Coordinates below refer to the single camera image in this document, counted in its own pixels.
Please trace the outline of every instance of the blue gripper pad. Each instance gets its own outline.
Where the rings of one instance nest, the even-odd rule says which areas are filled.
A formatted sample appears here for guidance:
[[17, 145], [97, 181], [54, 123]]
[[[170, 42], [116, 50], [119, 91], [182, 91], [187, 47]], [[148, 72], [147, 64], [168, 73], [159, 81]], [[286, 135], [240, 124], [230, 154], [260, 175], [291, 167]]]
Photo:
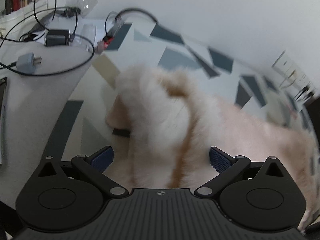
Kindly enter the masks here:
[[95, 156], [89, 164], [96, 170], [104, 172], [113, 162], [113, 148], [104, 147], [95, 154], [97, 154], [97, 156]]
[[211, 147], [209, 151], [209, 158], [211, 166], [220, 174], [227, 168], [231, 167], [231, 161], [222, 155], [222, 153]]

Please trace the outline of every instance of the black device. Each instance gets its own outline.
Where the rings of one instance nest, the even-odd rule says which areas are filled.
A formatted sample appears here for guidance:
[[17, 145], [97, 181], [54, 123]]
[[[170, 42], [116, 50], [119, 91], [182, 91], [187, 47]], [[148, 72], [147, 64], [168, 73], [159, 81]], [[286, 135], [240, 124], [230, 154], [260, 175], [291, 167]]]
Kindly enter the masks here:
[[70, 162], [43, 157], [17, 198], [24, 229], [14, 239], [305, 239], [297, 226], [306, 202], [278, 158], [251, 162], [216, 147], [209, 158], [220, 174], [192, 195], [129, 194], [102, 174], [113, 160], [110, 146]]
[[69, 45], [69, 30], [48, 30], [44, 39], [45, 45]]
[[8, 79], [3, 77], [0, 79], [0, 172], [5, 165], [4, 159], [4, 115], [6, 108], [6, 96], [7, 96], [7, 83]]

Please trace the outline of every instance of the plastic bag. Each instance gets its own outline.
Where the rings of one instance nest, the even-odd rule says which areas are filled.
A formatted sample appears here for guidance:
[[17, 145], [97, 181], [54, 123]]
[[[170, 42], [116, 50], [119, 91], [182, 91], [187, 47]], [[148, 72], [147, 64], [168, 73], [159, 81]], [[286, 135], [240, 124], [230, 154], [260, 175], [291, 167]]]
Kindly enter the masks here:
[[98, 0], [67, 0], [66, 6], [77, 7], [81, 10], [81, 17], [85, 17], [97, 5]]

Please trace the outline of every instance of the logo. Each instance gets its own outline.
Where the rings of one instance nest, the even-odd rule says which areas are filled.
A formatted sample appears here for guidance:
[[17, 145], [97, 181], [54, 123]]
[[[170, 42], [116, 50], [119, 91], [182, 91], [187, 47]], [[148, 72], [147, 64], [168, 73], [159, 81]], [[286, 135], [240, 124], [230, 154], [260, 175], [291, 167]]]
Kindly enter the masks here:
[[164, 191], [158, 191], [157, 194], [158, 194], [159, 196], [163, 196], [164, 194], [166, 194], [166, 192], [164, 192]]

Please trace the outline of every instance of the white wall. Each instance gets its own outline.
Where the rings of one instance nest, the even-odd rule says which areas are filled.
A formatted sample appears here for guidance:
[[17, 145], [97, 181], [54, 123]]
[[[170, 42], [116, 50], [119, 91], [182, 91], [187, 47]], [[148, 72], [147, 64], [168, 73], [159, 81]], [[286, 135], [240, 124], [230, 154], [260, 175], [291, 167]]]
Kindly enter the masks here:
[[129, 6], [262, 71], [287, 49], [320, 87], [320, 0], [99, 0], [88, 17]]

